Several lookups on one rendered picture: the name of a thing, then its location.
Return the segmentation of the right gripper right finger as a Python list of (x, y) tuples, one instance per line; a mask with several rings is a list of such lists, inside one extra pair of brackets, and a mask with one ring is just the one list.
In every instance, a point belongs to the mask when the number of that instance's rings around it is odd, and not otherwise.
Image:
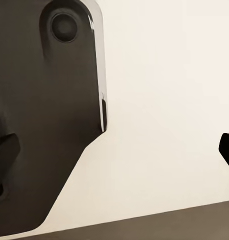
[(229, 133), (222, 134), (218, 150), (229, 165)]

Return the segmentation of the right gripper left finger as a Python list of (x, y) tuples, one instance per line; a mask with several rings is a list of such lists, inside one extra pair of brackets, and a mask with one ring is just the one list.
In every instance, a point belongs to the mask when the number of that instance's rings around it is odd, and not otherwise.
[(0, 137), (0, 185), (21, 152), (16, 133)]

